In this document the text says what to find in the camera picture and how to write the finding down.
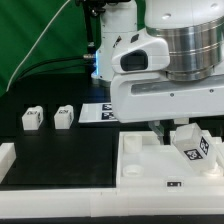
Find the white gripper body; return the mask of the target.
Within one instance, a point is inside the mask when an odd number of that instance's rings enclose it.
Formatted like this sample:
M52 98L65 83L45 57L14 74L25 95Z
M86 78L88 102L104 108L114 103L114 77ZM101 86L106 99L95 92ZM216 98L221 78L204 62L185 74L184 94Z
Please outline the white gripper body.
M122 123L224 115L224 36L144 28L112 57L112 110Z

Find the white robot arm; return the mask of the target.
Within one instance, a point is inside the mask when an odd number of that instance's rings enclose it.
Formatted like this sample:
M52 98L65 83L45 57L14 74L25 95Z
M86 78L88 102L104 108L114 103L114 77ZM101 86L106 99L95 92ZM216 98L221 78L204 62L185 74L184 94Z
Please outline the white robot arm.
M224 0L92 0L97 73L122 123L224 115Z

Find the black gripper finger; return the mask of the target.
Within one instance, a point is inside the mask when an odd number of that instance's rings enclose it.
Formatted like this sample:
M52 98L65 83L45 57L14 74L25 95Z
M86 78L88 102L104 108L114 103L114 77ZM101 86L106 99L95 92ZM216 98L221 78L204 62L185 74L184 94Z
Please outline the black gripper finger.
M149 121L149 128L157 135L157 139L160 144L164 144L164 127L161 125L159 121Z

